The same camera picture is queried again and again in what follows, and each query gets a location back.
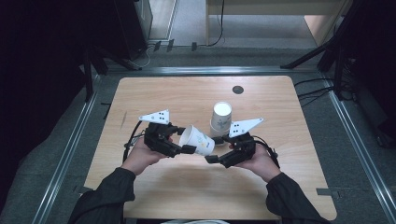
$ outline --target metal frame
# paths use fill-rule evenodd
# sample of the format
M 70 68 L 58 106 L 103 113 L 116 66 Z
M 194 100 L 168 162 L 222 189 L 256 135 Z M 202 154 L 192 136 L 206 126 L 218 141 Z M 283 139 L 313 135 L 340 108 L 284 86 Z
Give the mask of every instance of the metal frame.
M 239 67 L 239 66 L 213 66 L 213 67 L 157 67 L 150 68 L 142 71 L 129 72 L 127 77 L 213 77 L 213 76 L 278 76 L 280 74 L 299 74 L 299 73 L 318 73 L 318 69 L 315 66 L 300 66 L 292 70 L 280 69 L 278 66 L 264 66 L 264 67 Z M 100 85 L 100 77 L 96 76 L 94 81 L 94 87 Z M 332 83 L 330 81 L 324 81 L 324 86 L 330 87 Z M 78 144 L 78 140 L 85 127 L 87 119 L 91 114 L 92 106 L 96 99 L 97 92 L 95 92 L 89 102 L 87 102 L 78 118 L 78 122 L 72 132 L 69 142 L 64 150 L 64 154 L 58 163 L 58 167 L 49 182 L 46 189 L 46 194 L 35 214 L 33 223 L 45 223 L 50 209 L 53 206 L 59 188 L 61 187 L 64 176 L 67 172 L 70 161 L 73 158 L 74 151 Z M 330 92 L 330 98 L 333 106 L 343 122 L 346 132 L 350 138 L 350 141 L 355 149 L 356 154 L 361 161 L 363 170 L 367 174 L 375 194 L 384 209 L 384 212 L 389 220 L 389 223 L 396 223 L 396 204 L 395 200 L 385 183 L 382 175 L 379 173 L 375 166 L 375 163 L 370 157 L 370 154 L 361 140 L 358 130 L 356 129 L 351 117 L 348 115 L 347 109 L 343 102 L 340 102 L 334 92 Z

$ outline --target tripod leg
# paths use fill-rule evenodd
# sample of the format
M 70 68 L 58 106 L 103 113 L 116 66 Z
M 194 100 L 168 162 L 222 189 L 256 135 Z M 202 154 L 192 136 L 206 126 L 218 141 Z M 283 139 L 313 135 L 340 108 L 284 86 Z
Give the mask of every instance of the tripod leg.
M 95 51 L 95 49 L 90 50 L 90 60 L 95 68 L 96 72 L 99 75 L 106 75 L 108 71 L 108 67 L 105 63 L 105 60 L 102 58 L 102 56 Z
M 335 64 L 335 72 L 334 72 L 334 93 L 338 97 L 338 100 L 343 100 L 341 95 L 341 81 L 343 77 L 344 71 L 344 63 L 345 63 L 345 51 L 343 48 L 338 50 L 338 60 Z
M 315 56 L 317 56 L 318 54 L 320 54 L 324 50 L 326 50 L 326 48 L 328 48 L 331 43 L 332 43 L 332 39 L 330 39 L 326 43 L 322 44 L 321 46 L 317 47 L 316 49 L 311 50 L 310 52 L 305 54 L 303 57 L 297 59 L 296 61 L 294 61 L 292 63 L 285 64 L 285 65 L 280 65 L 280 68 L 293 69 L 293 68 L 297 67 L 298 65 L 310 60 L 311 58 L 313 58 Z
M 128 64 L 127 62 L 125 62 L 123 59 L 111 54 L 110 52 L 108 52 L 105 49 L 96 47 L 95 48 L 98 52 L 100 52 L 102 55 L 106 56 L 107 58 L 111 59 L 113 62 L 125 67 L 128 70 L 141 70 L 140 68 L 136 69 L 134 66 L 132 66 L 131 64 Z
M 91 60 L 90 60 L 90 50 L 85 49 L 84 53 L 84 73 L 85 73 L 85 88 L 87 95 L 85 96 L 85 102 L 88 102 L 93 95 L 93 85 L 92 85 L 92 71 L 91 71 Z

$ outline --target robotic hand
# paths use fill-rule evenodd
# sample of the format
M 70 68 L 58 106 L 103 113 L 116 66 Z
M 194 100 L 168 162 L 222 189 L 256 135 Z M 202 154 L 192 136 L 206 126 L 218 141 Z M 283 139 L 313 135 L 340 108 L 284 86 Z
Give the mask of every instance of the robotic hand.
M 255 140 L 249 132 L 246 132 L 246 130 L 249 131 L 262 121 L 263 119 L 251 119 L 233 122 L 230 128 L 230 133 L 228 135 L 223 135 L 221 139 L 217 139 L 217 142 L 225 141 L 232 144 L 233 150 L 220 157 L 217 155 L 206 156 L 206 161 L 208 163 L 220 163 L 224 165 L 225 168 L 229 168 L 230 166 L 234 166 L 242 161 L 250 160 L 256 152 L 256 144 L 260 144 L 268 151 L 275 165 L 279 167 L 275 150 L 268 147 L 260 137 L 257 138 L 261 141 Z
M 148 121 L 149 125 L 144 133 L 135 136 L 134 134 L 142 121 Z M 135 141 L 137 141 L 138 137 L 142 135 L 144 135 L 145 144 L 151 150 L 160 152 L 165 156 L 174 158 L 177 154 L 180 153 L 193 154 L 196 147 L 189 145 L 184 145 L 183 147 L 180 147 L 169 141 L 169 137 L 173 133 L 181 135 L 184 130 L 184 128 L 173 126 L 172 123 L 169 122 L 168 110 L 141 116 L 139 118 L 139 122 L 134 128 L 134 131 L 132 132 L 131 138 L 129 139 L 128 143 L 124 145 L 125 151 L 123 155 L 123 160 L 126 160 L 130 147 L 133 146 Z

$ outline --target human hand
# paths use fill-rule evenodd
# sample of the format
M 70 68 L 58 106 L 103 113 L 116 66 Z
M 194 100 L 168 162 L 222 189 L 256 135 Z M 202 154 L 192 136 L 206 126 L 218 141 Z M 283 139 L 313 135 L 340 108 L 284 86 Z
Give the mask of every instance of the human hand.
M 272 161 L 267 150 L 260 144 L 256 144 L 256 152 L 251 160 L 242 161 L 236 164 L 235 167 L 248 169 L 267 183 L 281 173 L 279 168 Z
M 157 163 L 160 159 L 166 158 L 162 153 L 152 151 L 146 146 L 144 138 L 141 137 L 134 144 L 128 158 L 121 168 L 132 171 L 135 175 L 140 175 L 150 165 Z

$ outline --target black sleeve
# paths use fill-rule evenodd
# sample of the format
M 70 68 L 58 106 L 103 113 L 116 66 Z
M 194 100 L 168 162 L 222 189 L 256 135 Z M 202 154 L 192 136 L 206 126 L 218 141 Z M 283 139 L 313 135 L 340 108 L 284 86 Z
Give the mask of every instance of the black sleeve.
M 268 210 L 282 217 L 284 224 L 330 223 L 321 217 L 316 208 L 305 197 L 300 186 L 287 175 L 281 173 L 268 184 L 266 204 Z
M 68 223 L 120 223 L 124 203 L 134 200 L 135 178 L 131 171 L 117 168 L 102 180 L 97 190 L 78 199 Z

